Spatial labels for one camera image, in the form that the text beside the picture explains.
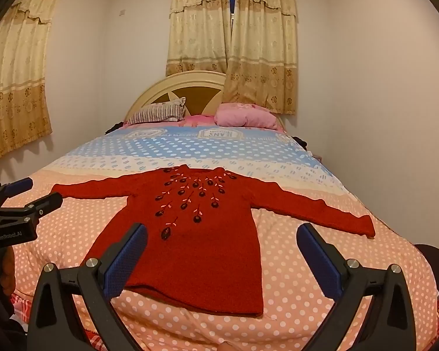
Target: window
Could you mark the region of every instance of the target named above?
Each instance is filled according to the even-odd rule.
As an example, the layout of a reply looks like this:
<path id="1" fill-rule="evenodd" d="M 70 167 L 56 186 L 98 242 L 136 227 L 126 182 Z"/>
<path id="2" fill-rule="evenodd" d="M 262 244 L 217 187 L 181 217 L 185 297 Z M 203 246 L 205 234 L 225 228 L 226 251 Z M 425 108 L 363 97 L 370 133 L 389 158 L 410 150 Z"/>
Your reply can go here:
<path id="1" fill-rule="evenodd" d="M 233 27 L 234 23 L 234 5 L 236 0 L 229 0 L 229 6 L 231 8 L 231 27 Z"/>

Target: curtain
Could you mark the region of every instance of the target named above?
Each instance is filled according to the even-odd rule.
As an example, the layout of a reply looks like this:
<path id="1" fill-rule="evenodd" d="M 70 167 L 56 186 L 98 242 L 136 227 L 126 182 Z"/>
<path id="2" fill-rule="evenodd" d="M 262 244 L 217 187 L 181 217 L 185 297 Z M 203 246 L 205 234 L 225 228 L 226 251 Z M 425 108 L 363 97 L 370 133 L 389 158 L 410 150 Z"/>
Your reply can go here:
<path id="1" fill-rule="evenodd" d="M 236 0 L 224 102 L 296 113 L 294 0 Z"/>
<path id="2" fill-rule="evenodd" d="M 44 69 L 56 0 L 15 0 L 0 21 L 0 158 L 52 133 Z"/>
<path id="3" fill-rule="evenodd" d="M 166 76 L 188 70 L 226 73 L 229 0 L 172 0 Z"/>

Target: blue pattern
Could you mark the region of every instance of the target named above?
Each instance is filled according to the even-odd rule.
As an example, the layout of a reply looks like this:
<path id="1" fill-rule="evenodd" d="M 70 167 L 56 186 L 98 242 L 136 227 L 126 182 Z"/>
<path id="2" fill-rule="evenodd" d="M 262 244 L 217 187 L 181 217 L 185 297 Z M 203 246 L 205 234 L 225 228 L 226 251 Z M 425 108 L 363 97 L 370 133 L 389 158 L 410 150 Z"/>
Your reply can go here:
<path id="1" fill-rule="evenodd" d="M 76 148 L 68 155 L 88 159 L 105 157 L 105 160 L 107 156 L 121 156 L 126 164 L 136 157 L 253 160 L 321 168 L 331 176 L 291 137 L 274 130 L 249 128 L 163 127 L 160 124 L 151 129 L 119 129 Z M 114 167 L 119 166 L 120 158 L 109 159 L 109 162 Z"/>

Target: red sweater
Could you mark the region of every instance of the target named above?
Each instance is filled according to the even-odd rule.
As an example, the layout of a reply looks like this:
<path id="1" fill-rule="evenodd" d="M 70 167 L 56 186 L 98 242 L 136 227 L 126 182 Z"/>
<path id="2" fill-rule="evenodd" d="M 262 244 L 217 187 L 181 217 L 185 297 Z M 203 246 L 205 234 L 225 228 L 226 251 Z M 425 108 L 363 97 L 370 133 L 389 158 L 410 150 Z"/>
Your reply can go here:
<path id="1" fill-rule="evenodd" d="M 356 218 L 283 191 L 275 182 L 244 177 L 218 167 L 187 165 L 119 178 L 55 185 L 63 197 L 128 197 L 98 236 L 85 260 L 99 258 L 139 222 L 148 245 L 126 288 L 199 311 L 261 315 L 260 245 L 251 208 L 360 235 L 375 236 L 371 218 Z"/>

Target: striped pillow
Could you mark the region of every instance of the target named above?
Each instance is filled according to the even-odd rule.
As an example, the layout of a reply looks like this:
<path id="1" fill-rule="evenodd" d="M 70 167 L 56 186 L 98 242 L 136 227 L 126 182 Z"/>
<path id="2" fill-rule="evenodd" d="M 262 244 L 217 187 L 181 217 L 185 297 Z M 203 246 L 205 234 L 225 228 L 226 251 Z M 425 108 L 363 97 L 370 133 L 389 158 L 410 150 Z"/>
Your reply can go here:
<path id="1" fill-rule="evenodd" d="M 142 107 L 127 121 L 127 124 L 181 121 L 184 118 L 185 98 L 164 103 L 153 103 Z"/>

